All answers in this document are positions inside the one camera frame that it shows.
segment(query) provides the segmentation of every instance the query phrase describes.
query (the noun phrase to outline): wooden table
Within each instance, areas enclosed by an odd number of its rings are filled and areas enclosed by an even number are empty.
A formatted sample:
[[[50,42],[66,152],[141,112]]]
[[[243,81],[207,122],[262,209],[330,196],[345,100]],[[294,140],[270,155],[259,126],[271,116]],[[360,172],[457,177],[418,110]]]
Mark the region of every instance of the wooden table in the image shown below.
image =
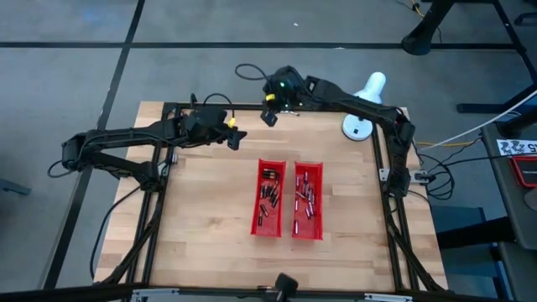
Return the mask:
[[[158,121],[162,106],[142,102],[135,127]],[[254,289],[274,285],[284,272],[299,281],[300,289],[394,291],[371,138],[360,143],[345,138],[343,113],[280,114],[274,128],[259,112],[236,111],[236,116],[236,125],[248,131],[238,151],[226,144],[176,150],[179,164],[170,171],[150,283]],[[133,147],[127,159],[150,160],[152,152],[150,146]],[[250,235],[259,158],[287,161],[281,238]],[[291,239],[294,161],[324,163],[322,241]],[[419,168],[414,150],[408,166]],[[122,179],[116,200],[137,185]],[[425,194],[421,186],[410,189]],[[132,246],[142,196],[136,193],[112,213],[96,280],[108,276]],[[412,194],[404,205],[416,256],[446,288],[429,205]],[[136,280],[144,252],[140,258]],[[400,251],[399,261],[408,287]]]

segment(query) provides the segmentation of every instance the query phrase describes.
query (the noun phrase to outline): black and white sticker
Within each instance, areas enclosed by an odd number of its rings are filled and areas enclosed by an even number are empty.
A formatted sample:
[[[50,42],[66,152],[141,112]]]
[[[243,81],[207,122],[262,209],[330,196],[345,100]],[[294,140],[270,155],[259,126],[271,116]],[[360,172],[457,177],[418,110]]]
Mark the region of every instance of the black and white sticker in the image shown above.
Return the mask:
[[[518,139],[497,139],[498,150],[501,155],[536,154],[537,141]]]

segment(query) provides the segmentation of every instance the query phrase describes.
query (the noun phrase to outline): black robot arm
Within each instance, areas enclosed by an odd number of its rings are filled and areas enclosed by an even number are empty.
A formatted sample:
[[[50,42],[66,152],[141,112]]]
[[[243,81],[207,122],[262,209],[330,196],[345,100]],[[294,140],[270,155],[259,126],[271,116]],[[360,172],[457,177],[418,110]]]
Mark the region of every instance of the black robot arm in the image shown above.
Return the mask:
[[[62,143],[61,163],[70,171],[82,171],[91,166],[116,178],[132,176],[140,183],[141,190],[158,191],[162,185],[157,164],[149,161],[135,163],[104,154],[102,150],[148,144],[162,148],[194,148],[225,140],[229,148],[237,150],[247,133],[225,123],[226,115],[222,109],[200,107],[190,114],[183,113],[180,117],[155,122],[144,128],[79,133]]]
[[[406,160],[415,127],[399,108],[368,102],[313,76],[302,79],[291,66],[282,67],[269,76],[263,91],[266,110],[261,118],[270,127],[278,120],[276,113],[297,108],[346,112],[377,123],[383,129],[391,163],[384,189],[395,197],[406,196],[410,184]]]

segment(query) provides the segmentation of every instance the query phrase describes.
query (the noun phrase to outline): floor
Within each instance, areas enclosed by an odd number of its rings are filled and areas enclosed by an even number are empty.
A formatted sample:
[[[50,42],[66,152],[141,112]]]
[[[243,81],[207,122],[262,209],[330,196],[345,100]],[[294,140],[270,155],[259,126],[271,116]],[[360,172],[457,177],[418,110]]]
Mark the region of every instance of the floor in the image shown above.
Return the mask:
[[[501,3],[511,20],[535,10],[519,0]],[[0,0],[0,41],[123,42],[136,5],[136,0]],[[133,40],[398,43],[419,21],[396,0],[147,0]],[[490,5],[456,4],[441,31],[444,43],[509,42]],[[537,28],[516,31],[537,65]],[[5,142],[0,177],[33,189],[25,197],[0,192],[0,291],[40,286],[76,182],[74,174],[50,179],[45,171],[60,159],[62,142],[95,127],[120,54],[120,49],[0,47],[0,139]],[[372,72],[382,71],[388,78],[384,102],[407,107],[416,139],[426,142],[490,118],[460,115],[457,103],[502,103],[530,83],[511,50],[434,50],[415,57],[398,49],[132,49],[107,128],[132,126],[140,101],[186,101],[191,92],[205,96],[218,91],[235,102],[259,102],[262,83],[233,74],[234,66],[244,62],[267,72],[293,65],[303,75],[330,79],[349,92],[360,90]],[[426,153],[444,158],[452,151]],[[483,155],[477,144],[459,157]],[[433,204],[483,207],[487,219],[504,215],[488,162],[458,165],[453,172],[455,194]],[[114,178],[93,172],[60,287],[91,283],[91,247],[116,188]],[[448,282],[457,292],[490,295],[490,288],[482,286],[487,279],[480,276],[453,273]]]

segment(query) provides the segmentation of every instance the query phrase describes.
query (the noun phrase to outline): white lamp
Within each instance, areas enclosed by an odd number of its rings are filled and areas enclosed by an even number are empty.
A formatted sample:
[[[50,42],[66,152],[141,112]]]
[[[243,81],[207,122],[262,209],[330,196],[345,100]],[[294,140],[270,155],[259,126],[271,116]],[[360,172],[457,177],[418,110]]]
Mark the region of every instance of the white lamp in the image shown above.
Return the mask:
[[[386,76],[382,72],[375,72],[369,76],[366,86],[355,93],[354,96],[360,96],[362,99],[382,104],[380,92],[382,92],[386,84]],[[373,132],[373,124],[366,119],[356,117],[351,114],[343,119],[343,133],[348,138],[355,141],[365,140]]]

